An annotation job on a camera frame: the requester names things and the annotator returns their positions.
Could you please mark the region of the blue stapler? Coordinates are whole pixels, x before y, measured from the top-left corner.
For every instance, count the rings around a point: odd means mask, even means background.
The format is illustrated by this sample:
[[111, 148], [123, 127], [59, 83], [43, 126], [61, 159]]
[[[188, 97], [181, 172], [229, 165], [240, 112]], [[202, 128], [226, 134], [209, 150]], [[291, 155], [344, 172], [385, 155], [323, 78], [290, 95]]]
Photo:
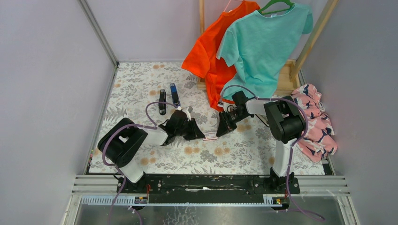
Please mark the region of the blue stapler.
[[176, 85], [174, 83], [170, 84], [170, 91], [171, 91], [171, 96], [172, 96], [172, 102], [175, 106], [180, 106], [180, 100], [177, 92]]

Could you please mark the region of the red staple box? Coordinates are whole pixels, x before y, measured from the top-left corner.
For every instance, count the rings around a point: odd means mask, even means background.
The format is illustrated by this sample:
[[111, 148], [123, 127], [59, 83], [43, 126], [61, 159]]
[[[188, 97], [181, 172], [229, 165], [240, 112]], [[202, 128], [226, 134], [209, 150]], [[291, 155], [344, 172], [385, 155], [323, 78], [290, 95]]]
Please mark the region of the red staple box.
[[203, 141], [211, 141], [211, 140], [216, 140], [218, 139], [216, 132], [207, 132], [204, 133], [205, 137], [203, 138]]

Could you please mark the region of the small black stapler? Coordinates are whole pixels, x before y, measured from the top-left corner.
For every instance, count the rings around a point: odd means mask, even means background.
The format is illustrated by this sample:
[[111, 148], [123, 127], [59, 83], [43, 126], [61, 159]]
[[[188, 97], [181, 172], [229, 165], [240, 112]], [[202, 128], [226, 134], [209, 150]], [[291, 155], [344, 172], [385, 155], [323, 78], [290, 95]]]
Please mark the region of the small black stapler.
[[167, 111], [167, 106], [165, 104], [165, 102], [166, 102], [166, 92], [165, 92], [164, 89], [160, 90], [159, 102], [160, 102], [160, 103], [158, 103], [159, 114], [160, 115], [165, 115], [166, 111]]

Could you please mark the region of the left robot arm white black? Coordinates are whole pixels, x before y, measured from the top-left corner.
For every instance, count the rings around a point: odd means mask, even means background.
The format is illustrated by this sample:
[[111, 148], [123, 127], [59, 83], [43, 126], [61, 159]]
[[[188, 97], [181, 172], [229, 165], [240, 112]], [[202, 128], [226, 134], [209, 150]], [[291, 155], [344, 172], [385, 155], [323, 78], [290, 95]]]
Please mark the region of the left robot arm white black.
[[146, 182], [144, 171], [133, 159], [140, 147], [166, 146], [177, 137], [191, 141], [203, 139], [205, 135], [194, 118], [185, 111], [176, 110], [157, 127], [136, 124], [129, 118], [123, 118], [100, 139], [97, 148], [128, 179], [128, 187], [139, 193], [144, 190]]

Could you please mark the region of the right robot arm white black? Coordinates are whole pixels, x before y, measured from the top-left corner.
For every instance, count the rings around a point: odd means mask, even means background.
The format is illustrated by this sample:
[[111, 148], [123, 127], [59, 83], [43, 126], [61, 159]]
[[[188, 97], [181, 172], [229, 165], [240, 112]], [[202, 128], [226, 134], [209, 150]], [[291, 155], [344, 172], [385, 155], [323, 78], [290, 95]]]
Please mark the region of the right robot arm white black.
[[276, 98], [248, 98], [243, 91], [232, 95], [236, 105], [231, 111], [219, 113], [217, 137], [226, 135], [237, 128], [237, 122], [254, 115], [266, 117], [269, 129], [276, 142], [276, 159], [271, 174], [276, 175], [269, 180], [269, 187], [275, 193], [283, 192], [290, 174], [293, 146], [308, 131], [308, 119], [300, 106], [290, 96]]

